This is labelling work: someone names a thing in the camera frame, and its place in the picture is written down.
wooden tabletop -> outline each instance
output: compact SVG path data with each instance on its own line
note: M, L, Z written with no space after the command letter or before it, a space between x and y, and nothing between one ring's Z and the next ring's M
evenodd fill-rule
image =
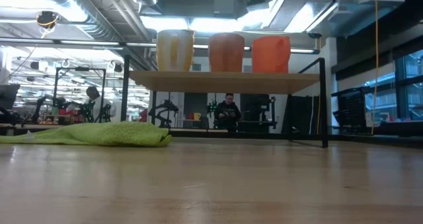
M152 91L188 93L293 94L319 82L316 74L130 71Z
M418 224L423 151L174 138L0 145L1 224Z

wooden shelf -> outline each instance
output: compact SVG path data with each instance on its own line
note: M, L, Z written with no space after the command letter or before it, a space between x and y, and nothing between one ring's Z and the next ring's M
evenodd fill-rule
M316 74L130 71L152 91L188 93L293 94L319 82Z

red object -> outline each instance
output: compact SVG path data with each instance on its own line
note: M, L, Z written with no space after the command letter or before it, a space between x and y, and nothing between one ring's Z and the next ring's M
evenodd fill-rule
M253 73L288 73L291 42L287 36L265 36L252 43Z
M140 122L147 122L147 109L139 113L139 121Z
M244 38L235 33L217 33L209 37L211 72L242 72Z

man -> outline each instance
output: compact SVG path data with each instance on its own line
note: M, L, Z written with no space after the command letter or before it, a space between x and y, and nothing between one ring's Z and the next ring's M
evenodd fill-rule
M215 124L219 129L235 131L237 121L241 119L241 113L233 102L233 93L227 93L225 100L219 103L214 112Z
M87 92L87 96L89 97L89 99L87 101L85 101L85 103L87 104L89 102L95 102L94 107L93 107L93 118L94 118L95 122L100 122L100 118L98 118L98 115L100 114L100 108L101 108L100 93L98 92L97 88L94 87L94 86L88 87L86 92ZM103 107L106 106L106 104L109 104L111 106L110 117L111 118L114 117L116 115L116 106L114 104L112 104L109 100L104 99L103 100Z

glass window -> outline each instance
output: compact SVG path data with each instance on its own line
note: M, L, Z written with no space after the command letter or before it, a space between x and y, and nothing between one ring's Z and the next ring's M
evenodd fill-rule
M404 56L404 65L407 78L423 75L423 50Z
M389 74L386 74L386 75L383 75L383 76L380 76L378 79L377 79L377 86L379 86L379 85L386 85L386 84L392 84L393 85L393 87L394 87L394 82L395 82L395 72L392 72L392 73L389 73ZM364 84L363 84L363 86L370 86L370 87L374 87L375 86L375 84L376 84L376 80L374 79L374 80L371 80L371 81L368 81L368 82L365 82Z
M412 121L423 121L423 83L406 87L408 116Z
M374 94L365 95L366 112L373 112ZM397 94L395 89L378 91L376 97L376 120L394 122L397 116Z

